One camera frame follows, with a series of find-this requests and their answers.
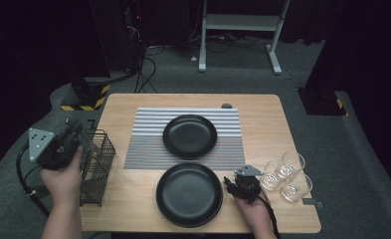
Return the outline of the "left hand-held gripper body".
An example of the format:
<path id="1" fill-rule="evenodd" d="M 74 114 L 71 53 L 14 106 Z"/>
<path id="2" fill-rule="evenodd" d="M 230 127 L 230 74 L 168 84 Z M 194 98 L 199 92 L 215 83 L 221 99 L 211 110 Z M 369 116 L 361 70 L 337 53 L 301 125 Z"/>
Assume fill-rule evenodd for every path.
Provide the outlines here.
<path id="1" fill-rule="evenodd" d="M 66 129 L 60 135 L 37 128 L 28 130 L 29 159 L 45 169 L 66 168 L 80 145 L 79 134 Z"/>

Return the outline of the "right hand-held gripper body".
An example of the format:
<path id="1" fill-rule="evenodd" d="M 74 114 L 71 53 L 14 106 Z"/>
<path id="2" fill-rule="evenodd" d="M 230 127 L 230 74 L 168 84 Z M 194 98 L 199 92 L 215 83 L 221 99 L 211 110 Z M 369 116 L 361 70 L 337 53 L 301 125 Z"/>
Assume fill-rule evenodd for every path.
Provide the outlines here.
<path id="1" fill-rule="evenodd" d="M 234 195 L 241 199 L 246 199 L 248 202 L 253 202 L 261 192 L 261 185 L 258 176 L 263 173 L 251 165 L 242 166 L 235 170 L 236 178 L 234 180 L 236 186 Z"/>

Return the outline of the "clear drinking glass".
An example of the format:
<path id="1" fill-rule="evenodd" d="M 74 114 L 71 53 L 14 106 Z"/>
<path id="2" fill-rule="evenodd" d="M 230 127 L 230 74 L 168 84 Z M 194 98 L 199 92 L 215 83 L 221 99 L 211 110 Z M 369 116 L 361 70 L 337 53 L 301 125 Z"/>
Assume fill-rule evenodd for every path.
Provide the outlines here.
<path id="1" fill-rule="evenodd" d="M 305 160 L 300 153 L 297 151 L 287 151 L 283 154 L 276 173 L 281 179 L 289 179 L 302 172 L 304 167 Z"/>
<path id="2" fill-rule="evenodd" d="M 275 191 L 282 184 L 283 180 L 278 175 L 278 169 L 281 164 L 277 161 L 270 161 L 265 165 L 263 175 L 261 177 L 262 187 L 268 191 Z"/>
<path id="3" fill-rule="evenodd" d="M 300 172 L 285 181 L 281 195 L 287 201 L 296 202 L 309 194 L 312 189 L 313 184 L 309 176 Z"/>

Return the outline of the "black wire basket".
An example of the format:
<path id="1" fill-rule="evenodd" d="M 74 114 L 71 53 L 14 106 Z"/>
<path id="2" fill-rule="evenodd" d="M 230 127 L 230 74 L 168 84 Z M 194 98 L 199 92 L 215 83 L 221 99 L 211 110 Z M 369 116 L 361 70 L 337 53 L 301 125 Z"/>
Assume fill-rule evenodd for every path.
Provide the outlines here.
<path id="1" fill-rule="evenodd" d="M 80 133 L 83 147 L 81 160 L 81 204 L 101 206 L 115 148 L 103 129 L 84 129 Z"/>

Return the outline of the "black round plate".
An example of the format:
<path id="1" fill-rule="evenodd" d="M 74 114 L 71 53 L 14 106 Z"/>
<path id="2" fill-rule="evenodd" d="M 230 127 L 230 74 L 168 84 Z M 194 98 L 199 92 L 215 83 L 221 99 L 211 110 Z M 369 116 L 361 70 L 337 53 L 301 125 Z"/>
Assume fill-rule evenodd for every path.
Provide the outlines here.
<path id="1" fill-rule="evenodd" d="M 171 223 L 194 228 L 211 221 L 223 202 L 222 183 L 209 167 L 179 163 L 167 169 L 156 186 L 156 204 Z"/>
<path id="2" fill-rule="evenodd" d="M 217 138 L 214 125 L 197 115 L 182 115 L 171 120 L 162 134 L 165 148 L 183 159 L 195 159 L 208 153 Z"/>

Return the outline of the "person's right hand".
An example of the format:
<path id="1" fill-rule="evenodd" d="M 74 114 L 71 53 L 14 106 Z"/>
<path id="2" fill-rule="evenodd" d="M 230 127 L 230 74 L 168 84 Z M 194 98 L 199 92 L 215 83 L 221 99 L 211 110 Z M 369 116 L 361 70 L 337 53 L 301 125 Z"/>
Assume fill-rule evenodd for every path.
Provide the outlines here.
<path id="1" fill-rule="evenodd" d="M 272 222 L 263 196 L 258 196 L 253 202 L 247 199 L 235 198 L 247 225 L 254 233 L 264 234 L 272 232 Z"/>

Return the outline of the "person's left hand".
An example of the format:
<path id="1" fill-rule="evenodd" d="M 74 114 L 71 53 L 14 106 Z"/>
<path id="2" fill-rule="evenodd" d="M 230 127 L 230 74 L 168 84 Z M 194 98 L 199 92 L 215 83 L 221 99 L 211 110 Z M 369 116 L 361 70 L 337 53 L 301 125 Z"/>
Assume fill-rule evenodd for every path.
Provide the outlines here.
<path id="1" fill-rule="evenodd" d="M 82 153 L 83 148 L 79 146 L 67 167 L 59 170 L 41 170 L 41 178 L 52 196 L 55 207 L 80 206 Z"/>

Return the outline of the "black stand yellow striped base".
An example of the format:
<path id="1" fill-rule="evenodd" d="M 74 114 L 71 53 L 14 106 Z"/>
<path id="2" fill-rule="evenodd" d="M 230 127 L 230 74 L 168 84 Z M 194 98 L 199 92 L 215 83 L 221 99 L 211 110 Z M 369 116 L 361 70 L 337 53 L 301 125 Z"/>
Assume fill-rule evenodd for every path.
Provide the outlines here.
<path id="1" fill-rule="evenodd" d="M 74 74 L 62 109 L 97 110 L 112 82 L 136 72 L 138 31 L 131 0 L 70 0 L 63 20 Z"/>

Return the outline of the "small grey table clip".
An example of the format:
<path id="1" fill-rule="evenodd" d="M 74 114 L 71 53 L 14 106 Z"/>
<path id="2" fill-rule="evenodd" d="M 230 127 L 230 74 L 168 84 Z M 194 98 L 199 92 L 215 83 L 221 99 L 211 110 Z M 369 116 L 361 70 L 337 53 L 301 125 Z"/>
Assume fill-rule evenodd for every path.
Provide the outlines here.
<path id="1" fill-rule="evenodd" d="M 303 205 L 312 205 L 315 208 L 323 208 L 324 205 L 322 202 L 317 201 L 315 198 L 303 198 L 302 199 Z"/>

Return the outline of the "grey striped placemat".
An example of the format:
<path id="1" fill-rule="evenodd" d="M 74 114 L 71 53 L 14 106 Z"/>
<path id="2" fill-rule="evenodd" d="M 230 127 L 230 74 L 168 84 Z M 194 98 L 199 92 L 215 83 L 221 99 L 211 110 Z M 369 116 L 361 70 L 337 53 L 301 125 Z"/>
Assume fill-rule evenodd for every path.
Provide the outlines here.
<path id="1" fill-rule="evenodd" d="M 166 125 L 183 115 L 197 115 L 209 120 L 217 131 L 215 146 L 205 155 L 196 158 L 212 170 L 234 170 L 246 164 L 239 111 L 214 108 L 138 108 L 130 134 L 124 160 L 125 169 L 165 170 L 184 162 L 163 143 Z"/>

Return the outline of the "dark electronics rack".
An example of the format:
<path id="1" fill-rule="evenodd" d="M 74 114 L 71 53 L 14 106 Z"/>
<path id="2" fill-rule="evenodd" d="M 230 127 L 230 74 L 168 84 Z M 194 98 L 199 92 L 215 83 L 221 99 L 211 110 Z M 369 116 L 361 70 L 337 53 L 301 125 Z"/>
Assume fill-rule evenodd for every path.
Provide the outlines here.
<path id="1" fill-rule="evenodd" d="M 143 42 L 144 33 L 139 0 L 121 0 L 121 3 L 129 42 L 132 46 L 140 45 Z"/>

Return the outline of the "white metal stand frame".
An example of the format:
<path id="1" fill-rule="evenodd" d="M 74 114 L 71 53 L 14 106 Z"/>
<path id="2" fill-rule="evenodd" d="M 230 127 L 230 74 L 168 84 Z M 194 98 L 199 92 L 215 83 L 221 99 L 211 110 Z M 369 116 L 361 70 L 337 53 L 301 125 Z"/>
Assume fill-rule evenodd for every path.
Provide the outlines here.
<path id="1" fill-rule="evenodd" d="M 257 15 L 232 15 L 210 14 L 207 10 L 207 0 L 203 0 L 201 44 L 198 59 L 198 71 L 203 73 L 207 70 L 206 39 L 208 30 L 231 30 L 231 31 L 257 31 L 273 32 L 272 43 L 266 46 L 272 69 L 276 75 L 281 75 L 283 70 L 276 55 L 276 47 L 286 19 L 291 0 L 284 0 L 282 10 L 276 16 Z"/>

